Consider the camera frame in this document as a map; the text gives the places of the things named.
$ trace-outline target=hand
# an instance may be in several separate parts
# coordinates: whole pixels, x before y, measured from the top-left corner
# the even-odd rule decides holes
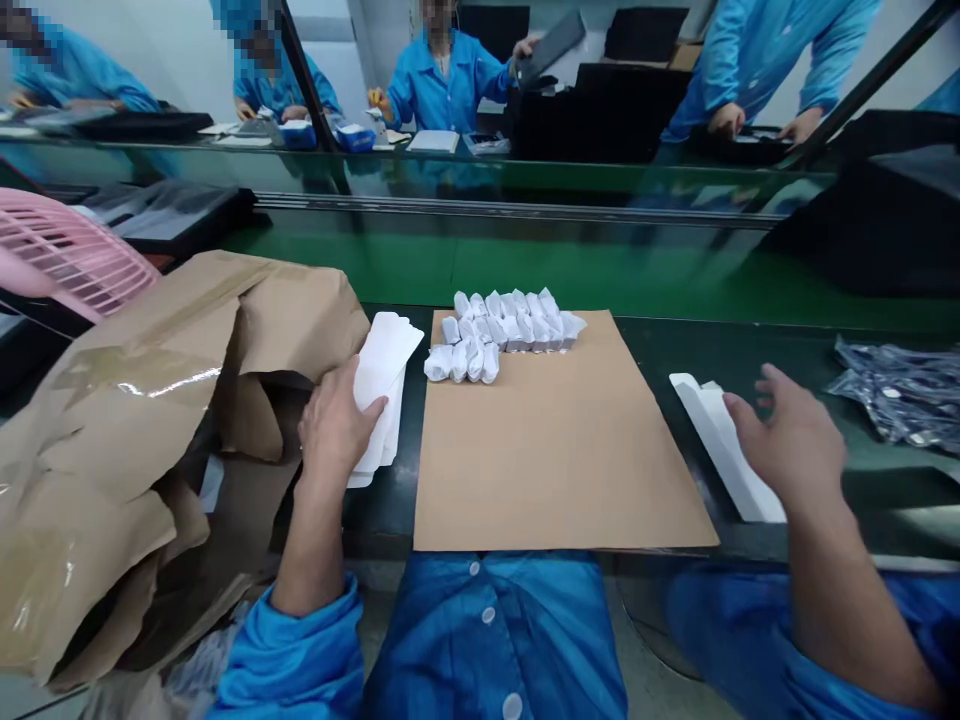
[[[809,110],[804,110],[802,113],[797,115],[792,123],[780,131],[780,134],[777,135],[777,139],[782,140],[783,138],[791,138],[794,145],[799,145],[802,142],[806,142],[807,138],[813,135],[813,131],[817,129],[817,126],[820,124],[822,119],[822,108],[810,108]]]
[[[528,35],[513,46],[513,56],[510,58],[510,75],[517,76],[517,63],[533,55],[533,49],[540,42],[540,38]]]
[[[380,108],[384,120],[388,123],[393,122],[393,103],[390,102],[390,98],[383,91],[383,88],[368,90],[367,102],[370,103],[370,107]]]
[[[304,408],[297,426],[303,446],[303,475],[298,484],[306,492],[336,495],[340,500],[350,473],[370,443],[377,420],[387,405],[380,397],[363,412],[353,397],[360,356],[323,376]]]
[[[750,467],[777,494],[788,516],[842,504],[847,447],[827,409],[773,365],[761,371],[766,379],[757,381],[757,391],[772,395],[757,401],[773,408],[766,424],[743,399],[723,396]]]
[[[291,105],[290,107],[284,108],[283,115],[280,116],[280,122],[284,123],[287,120],[306,120],[308,115],[310,115],[310,111],[303,105]]]
[[[7,102],[20,110],[30,110],[31,108],[36,107],[36,104],[33,102],[33,99],[30,97],[30,95],[22,90],[15,90],[14,92],[10,93],[10,96],[7,98]]]
[[[257,114],[253,111],[253,108],[250,107],[249,103],[237,103],[237,117],[240,118],[240,122],[253,120],[256,116]]]
[[[707,131],[733,140],[740,134],[746,120],[747,116],[742,107],[736,103],[727,103],[713,114],[710,124],[707,126]]]

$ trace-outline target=brown cardboard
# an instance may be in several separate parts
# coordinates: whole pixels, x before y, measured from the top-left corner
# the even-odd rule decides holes
[[[697,64],[697,58],[703,52],[702,42],[678,42],[673,51],[673,57],[670,59],[669,68],[671,70],[684,70],[693,72],[693,67]]]
[[[610,312],[577,314],[566,354],[502,354],[492,385],[428,383],[415,550],[719,543]]]
[[[83,618],[130,568],[175,538],[164,562],[201,542],[203,528],[177,535],[151,487],[190,445],[214,389],[236,382],[230,367],[316,380],[359,349],[368,327],[341,272],[218,251],[78,338],[0,429],[0,668],[46,683]],[[235,328],[234,345],[250,359],[241,352],[225,365]],[[244,401],[262,399],[256,389],[234,394],[251,425],[277,426],[269,405]],[[230,445],[245,451],[242,440]],[[274,442],[265,454],[282,450]],[[196,602],[216,600],[221,588]],[[143,617],[143,597],[128,597],[126,616],[104,626],[117,643]],[[98,660],[87,667],[99,673],[118,647],[94,647]]]

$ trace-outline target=black tray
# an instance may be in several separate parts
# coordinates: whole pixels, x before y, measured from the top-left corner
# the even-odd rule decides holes
[[[81,137],[96,142],[181,142],[213,125],[206,113],[125,112],[74,126]]]

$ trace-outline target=cardboard sheet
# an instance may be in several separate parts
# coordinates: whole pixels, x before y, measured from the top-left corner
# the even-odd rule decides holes
[[[452,311],[437,311],[440,322]],[[493,385],[428,383],[415,550],[703,547],[719,539],[609,311]]]

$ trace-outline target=white paper wrapped item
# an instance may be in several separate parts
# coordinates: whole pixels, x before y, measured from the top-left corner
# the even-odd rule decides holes
[[[480,293],[474,293],[470,296],[470,309],[473,310],[474,317],[486,317],[487,306],[484,305]]]
[[[520,352],[523,349],[523,337],[520,335],[516,315],[507,315],[503,319],[503,333],[507,336],[507,352]]]
[[[493,342],[493,335],[490,333],[490,326],[487,322],[493,319],[494,318],[475,318],[473,321],[474,327],[477,328],[477,340],[484,345],[488,342]]]
[[[463,382],[467,376],[467,344],[463,340],[453,346],[453,364],[450,366],[450,379]]]
[[[483,370],[480,379],[487,385],[497,379],[500,373],[500,349],[495,343],[483,346]]]
[[[503,320],[497,317],[488,317],[487,327],[490,329],[490,337],[492,337],[493,342],[497,344],[497,349],[499,349],[500,352],[506,350],[507,334],[503,331]]]
[[[427,380],[446,380],[452,369],[453,345],[434,345],[430,348],[430,357],[423,361],[423,373]]]
[[[503,317],[505,318],[517,316],[517,301],[513,299],[512,294],[507,293],[500,296],[500,309],[503,311]]]
[[[543,312],[543,305],[540,304],[540,298],[533,293],[527,293],[527,307],[530,308],[530,315],[532,317],[543,317],[546,314]]]
[[[477,326],[470,318],[460,318],[458,325],[460,326],[461,340],[466,340],[467,338],[473,338],[476,340],[479,336],[479,333],[477,332]]]
[[[473,307],[467,300],[467,294],[458,290],[453,296],[453,309],[457,311],[457,316],[461,318],[472,318]]]
[[[540,300],[540,304],[543,306],[543,312],[548,317],[550,315],[556,315],[558,317],[560,316],[560,308],[557,307],[557,301],[553,298],[553,294],[547,288],[541,290],[537,297]]]
[[[533,350],[533,322],[529,315],[520,313],[517,315],[517,326],[520,328],[520,347],[519,350]]]
[[[503,308],[501,307],[502,303],[500,302],[500,293],[494,290],[492,293],[487,295],[487,315],[490,317],[501,318],[503,317]]]
[[[527,305],[527,296],[516,289],[510,294],[513,296],[513,302],[517,306],[517,315],[529,315],[530,306]]]
[[[464,340],[468,343],[467,352],[467,377],[470,382],[476,382],[480,379],[480,373],[483,372],[483,345],[479,344],[473,338]]]
[[[587,326],[587,323],[582,318],[566,310],[560,311],[560,320],[563,321],[563,344],[560,347],[563,350],[569,350],[573,347],[577,336],[580,334],[580,331]]]
[[[443,341],[447,345],[456,345],[460,342],[460,326],[455,317],[445,317],[441,320],[440,330],[443,332]]]
[[[533,351],[546,352],[550,344],[550,327],[542,315],[530,318],[533,322]]]

